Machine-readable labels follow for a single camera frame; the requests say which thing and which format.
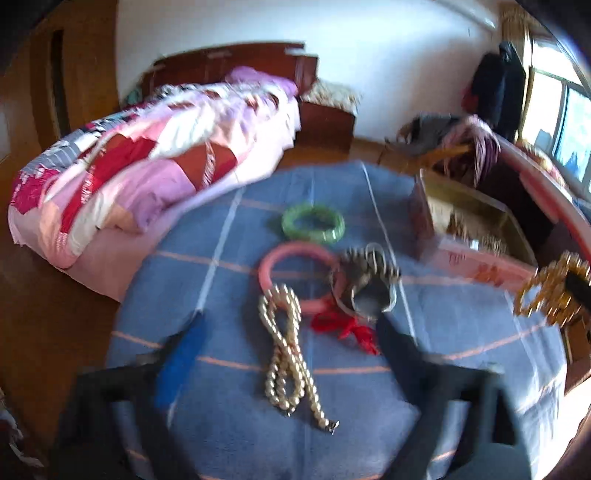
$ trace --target wooden bedside cabinet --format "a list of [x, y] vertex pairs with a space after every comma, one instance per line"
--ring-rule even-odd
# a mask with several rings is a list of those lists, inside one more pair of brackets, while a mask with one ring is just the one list
[[354, 115], [329, 106], [299, 103], [301, 130], [295, 138], [296, 145], [349, 151], [355, 127]]

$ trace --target metal bracelet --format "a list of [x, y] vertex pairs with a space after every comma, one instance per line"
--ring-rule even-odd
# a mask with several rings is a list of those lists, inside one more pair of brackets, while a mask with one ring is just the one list
[[[355, 296], [362, 291], [375, 277], [378, 277], [389, 291], [389, 304], [384, 306], [382, 312], [390, 312], [397, 302], [395, 283], [400, 278], [400, 269], [386, 260], [384, 250], [379, 244], [369, 244], [365, 249], [349, 248], [340, 257], [340, 264], [329, 275], [330, 286], [335, 297], [335, 302], [347, 315], [366, 322], [376, 321], [375, 317], [361, 312], [355, 303]], [[343, 296], [336, 294], [334, 290], [334, 276], [340, 269], [353, 266], [358, 269], [354, 278], [349, 279], [349, 285]]]

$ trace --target red ribbon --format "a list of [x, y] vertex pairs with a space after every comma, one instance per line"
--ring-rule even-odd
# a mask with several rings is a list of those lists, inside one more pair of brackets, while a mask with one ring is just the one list
[[325, 312], [314, 315], [310, 326], [317, 333], [334, 332], [340, 329], [339, 340], [347, 338], [352, 333], [365, 352], [370, 355], [379, 355], [375, 331], [370, 327], [358, 324], [355, 317], [347, 315], [336, 305]]

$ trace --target pink bangle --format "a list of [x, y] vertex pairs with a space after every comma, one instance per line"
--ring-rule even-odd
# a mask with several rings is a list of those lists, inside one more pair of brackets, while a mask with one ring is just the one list
[[[335, 294], [342, 295], [345, 290], [346, 277], [342, 270], [338, 269], [339, 259], [336, 255], [322, 248], [320, 245], [309, 242], [287, 242], [271, 250], [265, 258], [262, 259], [259, 266], [259, 283], [263, 291], [269, 290], [273, 286], [271, 280], [271, 271], [273, 267], [286, 257], [301, 255], [320, 260], [336, 271]], [[304, 315], [316, 315], [324, 312], [334, 305], [332, 293], [327, 293], [324, 297], [315, 300], [303, 300], [300, 302], [301, 312]]]

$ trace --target cardboard box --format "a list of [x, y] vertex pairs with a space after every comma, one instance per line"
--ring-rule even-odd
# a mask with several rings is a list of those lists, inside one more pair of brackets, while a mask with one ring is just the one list
[[[421, 170], [411, 195], [417, 258], [453, 276], [517, 291], [537, 270], [534, 253], [511, 211], [501, 202], [434, 172]], [[454, 213], [472, 240], [446, 232]], [[486, 250], [479, 238], [500, 239], [507, 252]]]

